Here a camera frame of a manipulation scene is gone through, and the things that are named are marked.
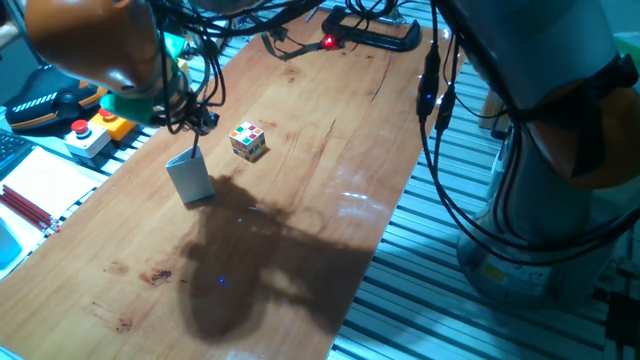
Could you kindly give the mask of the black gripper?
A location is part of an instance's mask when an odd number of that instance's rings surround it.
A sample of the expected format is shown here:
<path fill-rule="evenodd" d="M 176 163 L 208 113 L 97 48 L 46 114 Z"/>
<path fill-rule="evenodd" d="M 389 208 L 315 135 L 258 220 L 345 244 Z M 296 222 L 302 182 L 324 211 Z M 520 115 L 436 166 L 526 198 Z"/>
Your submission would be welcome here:
<path fill-rule="evenodd" d="M 169 96 L 168 110 L 170 114 L 171 128 L 174 131 L 182 131 L 187 128 L 186 119 L 194 103 L 194 95 L 191 92 L 176 92 Z M 188 128 L 198 136 L 204 136 L 205 131 L 214 130 L 219 121 L 219 115 L 211 111 L 203 111 L 201 119 L 192 117 L 187 121 Z M 161 95 L 154 99 L 150 124 L 154 127 L 166 127 L 165 102 Z"/>

